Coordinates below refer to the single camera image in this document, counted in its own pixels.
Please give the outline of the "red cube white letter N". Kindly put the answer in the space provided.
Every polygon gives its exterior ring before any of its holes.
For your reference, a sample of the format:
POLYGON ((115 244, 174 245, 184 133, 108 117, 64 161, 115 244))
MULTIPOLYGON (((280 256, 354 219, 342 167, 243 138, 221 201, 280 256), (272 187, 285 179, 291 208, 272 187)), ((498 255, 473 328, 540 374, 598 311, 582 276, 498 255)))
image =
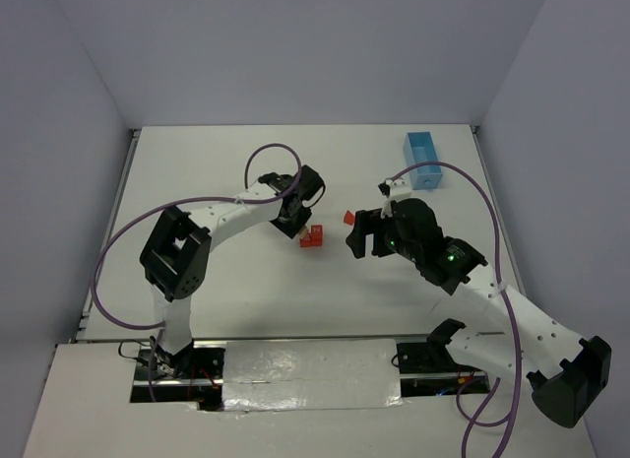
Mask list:
POLYGON ((311 226, 311 237, 314 239, 322 239, 323 238, 323 227, 321 225, 312 225, 311 226))

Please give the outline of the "plain red wood block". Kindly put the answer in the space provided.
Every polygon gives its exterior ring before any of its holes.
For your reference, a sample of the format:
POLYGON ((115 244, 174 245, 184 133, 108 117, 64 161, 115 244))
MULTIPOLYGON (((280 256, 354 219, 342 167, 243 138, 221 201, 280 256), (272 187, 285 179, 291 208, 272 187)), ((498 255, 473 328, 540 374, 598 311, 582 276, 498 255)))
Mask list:
POLYGON ((355 221, 354 213, 351 211, 346 211, 344 215, 344 223, 346 225, 352 226, 354 224, 354 221, 355 221))

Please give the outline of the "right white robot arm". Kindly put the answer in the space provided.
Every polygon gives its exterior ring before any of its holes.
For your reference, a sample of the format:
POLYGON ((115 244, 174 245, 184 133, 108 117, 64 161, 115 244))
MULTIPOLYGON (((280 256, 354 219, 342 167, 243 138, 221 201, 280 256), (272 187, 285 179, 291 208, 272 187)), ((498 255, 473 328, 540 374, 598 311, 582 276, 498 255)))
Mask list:
POLYGON ((536 407, 552 422, 574 427, 606 387, 612 349, 599 336, 590 339, 552 319, 507 284, 485 257, 466 241, 447 236, 434 212, 417 198, 394 201, 387 210, 355 213, 346 245, 355 258, 400 255, 428 283, 465 301, 506 335, 500 342, 473 332, 462 320, 448 318, 431 332, 440 354, 483 369, 499 378, 530 384, 536 407))

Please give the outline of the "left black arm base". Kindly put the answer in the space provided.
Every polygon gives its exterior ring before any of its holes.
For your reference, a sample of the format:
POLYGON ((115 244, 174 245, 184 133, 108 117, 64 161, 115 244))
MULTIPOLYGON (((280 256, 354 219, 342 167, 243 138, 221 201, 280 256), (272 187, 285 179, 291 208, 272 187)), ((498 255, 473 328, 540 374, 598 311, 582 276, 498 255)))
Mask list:
POLYGON ((222 384, 225 348, 188 346, 173 358, 161 348, 151 356, 142 347, 134 356, 136 367, 131 403, 193 403, 202 411, 223 409, 222 384))

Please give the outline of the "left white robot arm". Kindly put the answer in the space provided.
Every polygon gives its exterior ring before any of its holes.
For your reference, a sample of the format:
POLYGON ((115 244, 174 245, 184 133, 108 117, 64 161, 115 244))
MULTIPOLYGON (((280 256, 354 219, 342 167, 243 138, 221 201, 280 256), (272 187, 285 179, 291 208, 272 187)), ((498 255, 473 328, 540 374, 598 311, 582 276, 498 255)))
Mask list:
POLYGON ((270 172, 227 201, 185 212, 169 207, 159 216, 141 252, 160 327, 156 356, 162 370, 175 377, 191 366, 193 293, 202 286, 212 251, 233 236, 271 223, 295 238, 312 215, 307 205, 325 191, 320 174, 308 165, 294 175, 270 172))

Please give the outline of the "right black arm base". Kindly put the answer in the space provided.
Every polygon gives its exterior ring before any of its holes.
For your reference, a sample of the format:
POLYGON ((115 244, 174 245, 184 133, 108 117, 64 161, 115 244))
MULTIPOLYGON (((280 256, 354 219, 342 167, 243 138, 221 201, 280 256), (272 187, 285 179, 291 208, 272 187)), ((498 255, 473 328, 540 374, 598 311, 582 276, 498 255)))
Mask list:
POLYGON ((446 347, 452 338, 463 330, 463 322, 447 319, 421 340, 408 340, 396 344, 391 365, 400 377, 401 395, 404 398, 455 396, 463 385, 470 383, 464 394, 482 394, 489 391, 487 374, 478 368, 454 361, 446 347))

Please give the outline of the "light blue plastic box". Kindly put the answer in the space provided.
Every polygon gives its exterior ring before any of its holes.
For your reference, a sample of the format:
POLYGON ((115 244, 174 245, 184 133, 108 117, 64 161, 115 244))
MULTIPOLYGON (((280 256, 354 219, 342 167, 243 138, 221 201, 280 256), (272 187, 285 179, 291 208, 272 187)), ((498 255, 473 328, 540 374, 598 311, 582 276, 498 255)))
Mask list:
MULTIPOLYGON (((403 153, 407 166, 439 161, 430 132, 409 132, 403 153)), ((434 190, 438 188, 442 176, 439 165, 424 165, 409 172, 409 181, 414 190, 434 190)))

